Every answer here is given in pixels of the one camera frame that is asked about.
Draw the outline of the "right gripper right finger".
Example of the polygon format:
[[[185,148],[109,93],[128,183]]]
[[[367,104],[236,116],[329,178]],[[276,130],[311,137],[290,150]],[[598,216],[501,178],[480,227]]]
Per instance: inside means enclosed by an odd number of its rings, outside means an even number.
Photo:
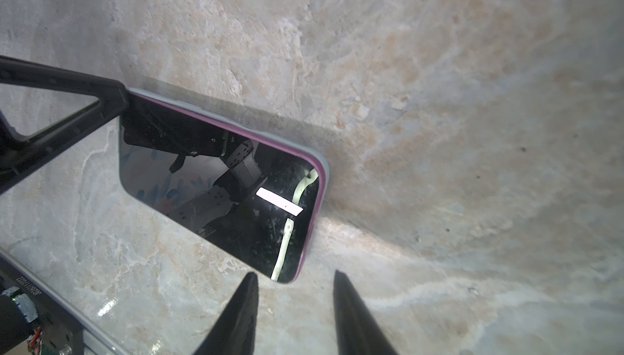
[[[340,355],[397,355],[348,275],[339,270],[334,275],[333,307]]]

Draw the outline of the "light blue phone case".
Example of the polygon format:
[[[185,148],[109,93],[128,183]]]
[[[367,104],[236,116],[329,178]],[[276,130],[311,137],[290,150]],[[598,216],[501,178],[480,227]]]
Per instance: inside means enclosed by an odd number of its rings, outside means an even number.
[[[301,145],[295,141],[280,137],[270,132],[263,132],[257,129],[253,129],[251,127],[246,127],[245,125],[239,124],[232,119],[228,119],[222,115],[206,111],[199,106],[195,106],[184,101],[166,98],[162,95],[153,93],[142,88],[130,88],[128,90],[128,93],[134,96],[138,96],[140,98],[150,99],[151,101],[154,101],[161,106],[167,106],[170,109],[180,111],[183,114],[205,120],[206,122],[210,122],[215,126],[225,128],[238,134],[243,134],[265,145],[280,147],[285,152],[288,152],[299,158],[305,158],[305,160],[313,165],[316,171],[319,173],[318,175],[320,177],[320,198],[316,203],[316,208],[320,209],[325,192],[327,192],[328,189],[330,168],[325,156],[323,156],[323,154],[320,153],[318,150],[306,147],[305,145]]]

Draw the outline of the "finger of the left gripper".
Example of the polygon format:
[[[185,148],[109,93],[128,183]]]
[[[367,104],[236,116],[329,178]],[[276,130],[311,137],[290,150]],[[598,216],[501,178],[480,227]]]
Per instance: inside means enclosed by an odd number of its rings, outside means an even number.
[[[1,192],[5,193],[129,107],[128,90],[117,80],[1,57],[1,83],[39,88],[97,101],[29,137],[1,120]]]

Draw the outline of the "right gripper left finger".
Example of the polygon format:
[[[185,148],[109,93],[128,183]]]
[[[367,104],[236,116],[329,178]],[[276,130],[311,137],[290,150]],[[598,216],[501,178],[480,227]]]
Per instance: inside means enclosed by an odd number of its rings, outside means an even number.
[[[248,273],[194,354],[254,353],[258,316],[258,277]]]

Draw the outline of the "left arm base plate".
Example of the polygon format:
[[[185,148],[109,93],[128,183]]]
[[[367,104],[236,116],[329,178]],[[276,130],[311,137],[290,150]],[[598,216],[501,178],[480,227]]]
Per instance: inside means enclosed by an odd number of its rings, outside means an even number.
[[[128,354],[51,287],[1,251],[2,354]]]

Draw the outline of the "black phone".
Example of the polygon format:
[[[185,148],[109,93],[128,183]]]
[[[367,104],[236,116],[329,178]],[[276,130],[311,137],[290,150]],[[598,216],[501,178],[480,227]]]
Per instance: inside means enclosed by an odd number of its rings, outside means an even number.
[[[314,166],[150,99],[128,99],[123,189],[271,280],[293,282],[319,212]]]

